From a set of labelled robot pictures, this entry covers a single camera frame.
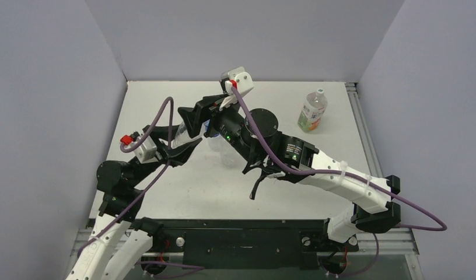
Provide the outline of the blue label bottle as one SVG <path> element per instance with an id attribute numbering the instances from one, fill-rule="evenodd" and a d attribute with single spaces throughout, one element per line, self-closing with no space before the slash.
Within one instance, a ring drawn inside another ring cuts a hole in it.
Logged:
<path id="1" fill-rule="evenodd" d="M 209 128 L 210 128 L 209 124 L 210 124 L 210 120 L 206 120 L 204 122 L 205 131 L 209 131 Z M 220 151 L 222 138 L 219 134 L 215 134 L 214 136 L 210 136 L 210 137 L 206 138 L 206 140 L 207 140 L 209 148 L 212 151 L 214 151 L 214 152 L 219 152 Z"/>

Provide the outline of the clear bottle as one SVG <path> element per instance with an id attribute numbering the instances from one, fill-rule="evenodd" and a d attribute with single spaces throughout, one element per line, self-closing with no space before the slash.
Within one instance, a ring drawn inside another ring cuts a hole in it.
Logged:
<path id="1" fill-rule="evenodd" d="M 241 159 L 240 155 L 229 145 L 227 140 L 222 136 L 219 137 L 219 157 L 225 167 L 237 167 Z"/>
<path id="2" fill-rule="evenodd" d="M 174 139 L 172 140 L 171 148 L 176 149 L 179 146 L 182 146 L 182 145 L 184 145 L 188 142 L 191 142 L 191 141 L 192 141 L 192 138 L 188 134 L 188 129 L 187 129 L 185 123 L 182 122 L 178 126 L 177 132 L 174 136 Z"/>

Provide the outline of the green orange label bottle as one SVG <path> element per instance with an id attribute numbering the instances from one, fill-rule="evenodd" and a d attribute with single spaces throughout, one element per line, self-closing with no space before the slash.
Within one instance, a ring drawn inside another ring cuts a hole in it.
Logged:
<path id="1" fill-rule="evenodd" d="M 309 93 L 299 114 L 297 124 L 300 129 L 304 132 L 315 130 L 319 126 L 327 106 L 328 100 L 324 89 L 318 88 L 315 92 Z"/>

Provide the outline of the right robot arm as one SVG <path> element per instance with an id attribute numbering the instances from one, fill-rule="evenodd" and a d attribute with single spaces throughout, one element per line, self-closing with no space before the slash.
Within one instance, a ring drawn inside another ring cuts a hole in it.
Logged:
<path id="1" fill-rule="evenodd" d="M 221 136 L 245 161 L 244 172 L 260 169 L 260 179 L 277 179 L 328 191 L 348 201 L 342 214 L 330 218 L 320 243 L 334 249 L 358 232 L 385 233 L 401 220 L 393 201 L 397 178 L 370 177 L 337 161 L 313 144 L 279 130 L 275 114 L 264 108 L 245 111 L 238 103 L 225 106 L 224 95 L 206 96 L 178 113 L 191 139 Z"/>

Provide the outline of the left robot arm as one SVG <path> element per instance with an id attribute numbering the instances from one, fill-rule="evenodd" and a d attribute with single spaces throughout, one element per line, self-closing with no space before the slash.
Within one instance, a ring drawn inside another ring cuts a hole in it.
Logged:
<path id="1" fill-rule="evenodd" d="M 147 189 L 137 185 L 157 169 L 185 164 L 200 137 L 172 148 L 177 127 L 146 126 L 120 139 L 123 152 L 133 151 L 128 161 L 107 160 L 97 168 L 97 189 L 103 200 L 87 242 L 67 279 L 124 279 L 148 250 L 164 245 L 163 224 L 151 218 L 137 220 Z"/>

